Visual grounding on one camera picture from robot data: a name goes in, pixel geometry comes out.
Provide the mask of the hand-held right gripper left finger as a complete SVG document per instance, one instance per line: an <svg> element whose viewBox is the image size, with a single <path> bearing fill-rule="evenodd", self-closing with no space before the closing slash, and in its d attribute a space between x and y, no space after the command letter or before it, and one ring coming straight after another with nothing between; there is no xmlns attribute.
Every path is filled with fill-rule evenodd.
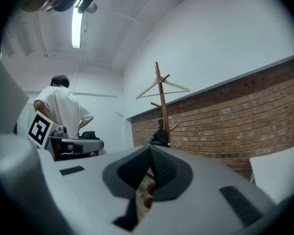
<svg viewBox="0 0 294 235"><path fill-rule="evenodd" d="M145 151L136 147L120 152L55 162L51 154L38 149L42 178L38 208L41 230L55 235L151 235L145 220L133 228L122 227L137 220L135 189L122 179L104 178L117 172L108 165L125 157L132 159Z"/></svg>

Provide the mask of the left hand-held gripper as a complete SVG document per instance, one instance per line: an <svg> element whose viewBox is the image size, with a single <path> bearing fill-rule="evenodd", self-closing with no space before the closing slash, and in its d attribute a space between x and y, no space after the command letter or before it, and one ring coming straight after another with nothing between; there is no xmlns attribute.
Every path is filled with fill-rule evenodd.
<svg viewBox="0 0 294 235"><path fill-rule="evenodd" d="M39 111L35 112L27 131L27 137L38 148L49 151L55 161L56 155L53 151L51 138L61 139L62 143L72 144L73 153L90 153L104 148L104 142L101 140L67 139L67 128L56 124Z"/></svg>

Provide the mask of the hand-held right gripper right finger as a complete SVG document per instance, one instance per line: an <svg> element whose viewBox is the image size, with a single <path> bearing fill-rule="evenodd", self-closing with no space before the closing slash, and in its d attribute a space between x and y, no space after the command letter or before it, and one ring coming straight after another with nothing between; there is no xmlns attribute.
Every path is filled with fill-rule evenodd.
<svg viewBox="0 0 294 235"><path fill-rule="evenodd" d="M163 147L166 154L184 160L193 171L189 187L175 200L153 202L136 227L137 235L232 235L244 225L220 188L234 186L262 214L273 201L257 186L216 160Z"/></svg>

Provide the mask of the wooden coat stand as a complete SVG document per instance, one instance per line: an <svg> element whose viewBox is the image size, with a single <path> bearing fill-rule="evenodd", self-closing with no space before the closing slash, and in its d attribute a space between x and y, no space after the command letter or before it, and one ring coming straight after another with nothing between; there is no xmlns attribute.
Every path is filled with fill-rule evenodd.
<svg viewBox="0 0 294 235"><path fill-rule="evenodd" d="M165 94L164 94L163 85L162 85L162 82L164 81L164 79L161 78L158 62L155 62L154 65L155 65L156 79L157 79L157 85L159 88L159 95L160 95L160 101L161 101L161 105L158 106L158 108L161 109L161 118L163 121L164 130L168 134L168 147L171 148L172 147L171 132L174 129L176 129L180 125L180 123L178 122L172 128L169 128L169 120L168 120L168 114L167 114L167 108L166 108Z"/></svg>

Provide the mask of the black desktop device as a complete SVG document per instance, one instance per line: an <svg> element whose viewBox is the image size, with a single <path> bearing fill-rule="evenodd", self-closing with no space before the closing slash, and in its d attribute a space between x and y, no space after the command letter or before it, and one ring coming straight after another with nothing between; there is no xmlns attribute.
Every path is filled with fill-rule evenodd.
<svg viewBox="0 0 294 235"><path fill-rule="evenodd" d="M99 138L96 137L95 131L85 131L82 133L81 137L87 140L99 140Z"/></svg>

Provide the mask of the light wooden clothes hanger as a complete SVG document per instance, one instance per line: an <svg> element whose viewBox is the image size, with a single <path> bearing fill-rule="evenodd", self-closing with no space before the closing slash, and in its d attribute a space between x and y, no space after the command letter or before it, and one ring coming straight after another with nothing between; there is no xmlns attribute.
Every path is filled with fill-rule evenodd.
<svg viewBox="0 0 294 235"><path fill-rule="evenodd" d="M167 85L170 85L170 86L173 86L175 88L178 88L180 89L181 91L177 91L177 92L169 92L169 93L164 93L164 94L174 94L174 93L182 93L182 92L190 92L190 90L186 87L183 87L183 86L180 86L180 85L177 85L175 83L172 83L172 82L169 82L167 80L167 78L169 77L170 75L168 74L167 76L165 77L161 77L161 82L164 83L164 84L167 84ZM136 99L139 99L139 98L142 98L142 97L149 97L149 96L156 96L156 95L159 95L159 94L151 94L151 95L145 95L149 90L151 90L153 87L155 87L156 85L158 85L158 80L155 79L153 81L153 83L147 87L144 91L142 91L137 97Z"/></svg>

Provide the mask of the long ceiling tube light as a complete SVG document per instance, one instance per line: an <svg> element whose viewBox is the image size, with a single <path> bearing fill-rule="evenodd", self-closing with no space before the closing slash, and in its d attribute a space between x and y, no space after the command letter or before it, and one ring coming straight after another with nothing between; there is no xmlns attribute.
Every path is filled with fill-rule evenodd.
<svg viewBox="0 0 294 235"><path fill-rule="evenodd" d="M81 27L83 14L78 13L78 8L82 0L77 0L73 6L72 14L72 48L80 49L81 47Z"/></svg>

